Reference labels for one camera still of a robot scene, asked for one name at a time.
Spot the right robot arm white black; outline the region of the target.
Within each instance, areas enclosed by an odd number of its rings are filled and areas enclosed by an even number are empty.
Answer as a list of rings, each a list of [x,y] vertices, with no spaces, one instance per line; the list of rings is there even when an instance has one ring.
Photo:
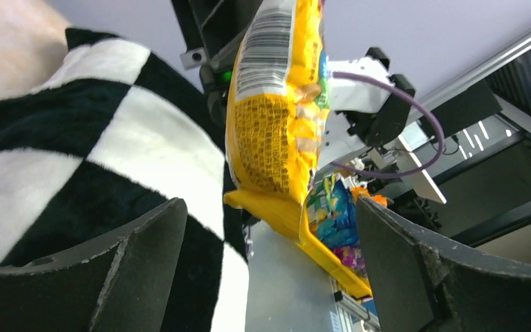
[[[195,1],[172,3],[187,50],[180,56],[186,69],[200,69],[212,120],[224,126],[226,98],[241,41],[260,1]],[[329,61],[331,112],[326,123],[319,167],[368,155],[378,169],[395,164],[399,172],[420,166],[403,138],[410,106],[393,94],[400,89],[412,98],[415,90],[405,76],[389,73],[389,58],[370,48],[358,60]]]

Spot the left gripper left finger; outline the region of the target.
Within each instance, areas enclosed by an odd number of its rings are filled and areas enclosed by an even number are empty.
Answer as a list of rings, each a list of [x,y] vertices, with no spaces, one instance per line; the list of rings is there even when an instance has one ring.
[[[172,199],[99,237],[0,267],[0,331],[159,331],[187,207]]]

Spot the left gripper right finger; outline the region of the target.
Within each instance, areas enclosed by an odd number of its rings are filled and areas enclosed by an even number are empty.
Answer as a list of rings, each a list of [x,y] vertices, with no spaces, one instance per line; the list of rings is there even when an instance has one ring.
[[[531,331],[531,264],[489,255],[371,199],[357,229],[383,331]]]

